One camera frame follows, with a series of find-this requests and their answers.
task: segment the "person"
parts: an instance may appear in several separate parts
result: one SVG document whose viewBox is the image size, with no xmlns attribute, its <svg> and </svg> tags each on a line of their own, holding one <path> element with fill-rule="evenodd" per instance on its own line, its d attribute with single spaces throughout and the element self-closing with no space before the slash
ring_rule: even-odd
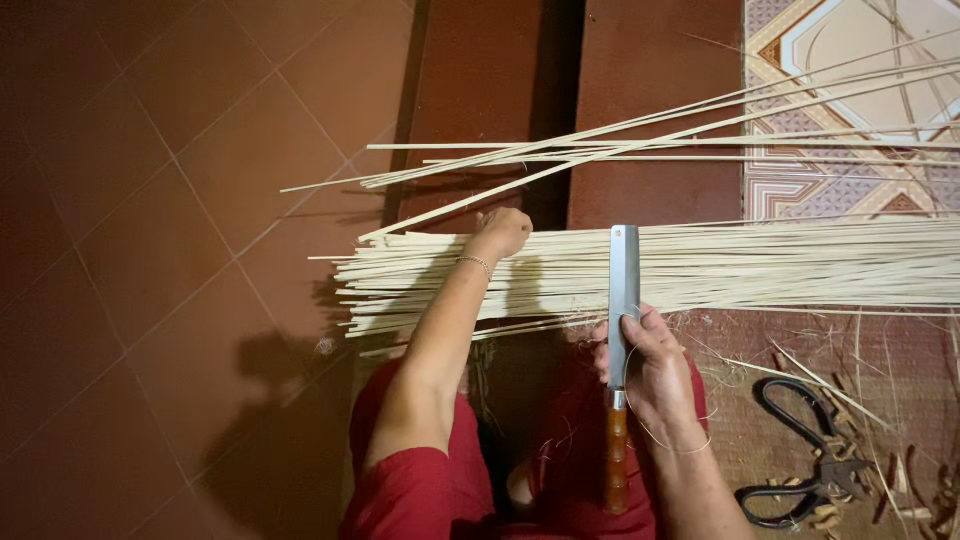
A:
<svg viewBox="0 0 960 540">
<path fill-rule="evenodd" d="M 620 321 L 638 355 L 627 374 L 641 427 L 631 433 L 638 444 L 628 455 L 628 510 L 603 510 L 609 349 L 602 344 L 593 362 L 561 368 L 561 388 L 541 417 L 542 444 L 510 474 L 516 516 L 507 522 L 496 514 L 477 421 L 458 387 L 491 272 L 532 231 L 516 209 L 482 216 L 405 358 L 377 371 L 361 392 L 350 423 L 357 481 L 341 537 L 753 538 L 709 445 L 703 380 L 646 305 L 638 320 Z M 601 327 L 593 337 L 606 333 Z"/>
</svg>

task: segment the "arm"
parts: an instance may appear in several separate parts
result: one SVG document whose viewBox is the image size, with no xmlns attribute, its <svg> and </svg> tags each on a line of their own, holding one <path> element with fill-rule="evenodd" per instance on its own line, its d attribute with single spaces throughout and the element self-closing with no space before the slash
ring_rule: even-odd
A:
<svg viewBox="0 0 960 540">
<path fill-rule="evenodd" d="M 497 209 L 481 216 L 478 233 L 464 247 L 463 256 L 479 258 L 493 271 L 502 258 L 520 251 L 532 231 L 530 218 L 523 212 Z M 387 390 L 365 470 L 411 448 L 447 452 L 457 386 L 488 284 L 486 269 L 473 260 L 460 260 L 450 272 L 420 318 L 406 358 Z"/>
<path fill-rule="evenodd" d="M 627 365 L 628 402 L 647 429 L 644 440 L 657 468 L 660 511 L 671 537 L 754 538 L 697 419 L 690 368 L 677 339 L 645 304 L 640 320 L 624 316 L 620 323 L 636 346 L 634 354 L 642 357 Z M 597 367 L 608 368 L 607 346 L 596 354 Z"/>
</svg>

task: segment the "scissors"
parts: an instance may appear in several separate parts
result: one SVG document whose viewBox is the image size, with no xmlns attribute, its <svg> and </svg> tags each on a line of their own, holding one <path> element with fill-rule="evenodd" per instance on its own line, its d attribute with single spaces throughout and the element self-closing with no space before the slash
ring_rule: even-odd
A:
<svg viewBox="0 0 960 540">
<path fill-rule="evenodd" d="M 754 384 L 754 397 L 760 403 L 760 406 L 803 437 L 808 443 L 820 449 L 821 453 L 820 460 L 813 467 L 813 477 L 798 485 L 754 485 L 738 489 L 734 495 L 740 504 L 740 508 L 743 509 L 744 515 L 747 516 L 747 520 L 754 525 L 765 528 L 792 527 L 806 519 L 818 506 L 830 503 L 828 489 L 832 484 L 853 495 L 859 501 L 866 499 L 867 493 L 861 484 L 852 480 L 852 474 L 872 467 L 874 464 L 861 459 L 837 460 L 830 451 L 827 441 L 820 434 L 805 426 L 767 396 L 767 391 L 774 386 L 783 386 L 804 398 L 806 404 L 809 405 L 817 417 L 820 433 L 829 437 L 837 436 L 837 428 L 833 424 L 833 417 L 827 412 L 823 403 L 817 399 L 817 395 L 806 385 L 783 377 L 758 380 Z M 790 495 L 802 495 L 804 498 L 792 510 L 778 517 L 761 518 L 747 509 L 747 501 L 754 497 Z"/>
</svg>

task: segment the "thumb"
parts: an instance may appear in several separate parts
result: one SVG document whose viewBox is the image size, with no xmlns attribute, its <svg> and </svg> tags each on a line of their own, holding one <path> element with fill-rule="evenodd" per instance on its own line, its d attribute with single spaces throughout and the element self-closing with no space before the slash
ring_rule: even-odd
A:
<svg viewBox="0 0 960 540">
<path fill-rule="evenodd" d="M 627 341 L 632 343 L 642 355 L 647 357 L 656 355 L 660 342 L 654 335 L 643 328 L 639 319 L 635 319 L 630 315 L 621 316 L 620 329 L 623 330 L 623 335 L 627 337 Z"/>
</svg>

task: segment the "hand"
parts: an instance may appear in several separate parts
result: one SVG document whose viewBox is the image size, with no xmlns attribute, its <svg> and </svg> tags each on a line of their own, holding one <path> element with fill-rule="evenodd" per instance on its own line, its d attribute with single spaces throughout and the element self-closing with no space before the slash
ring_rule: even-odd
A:
<svg viewBox="0 0 960 540">
<path fill-rule="evenodd" d="M 464 246 L 464 257 L 477 257 L 491 267 L 516 255 L 534 230 L 530 217 L 518 209 L 477 213 L 477 232 Z"/>
<path fill-rule="evenodd" d="M 624 315 L 620 328 L 634 345 L 628 352 L 627 396 L 630 408 L 648 430 L 672 443 L 672 448 L 696 447 L 703 436 L 693 402 L 690 367 L 677 338 L 655 309 L 640 305 L 640 319 Z M 594 331 L 594 339 L 607 337 L 606 324 Z M 604 343 L 593 354 L 601 372 L 610 380 L 610 346 Z"/>
</svg>

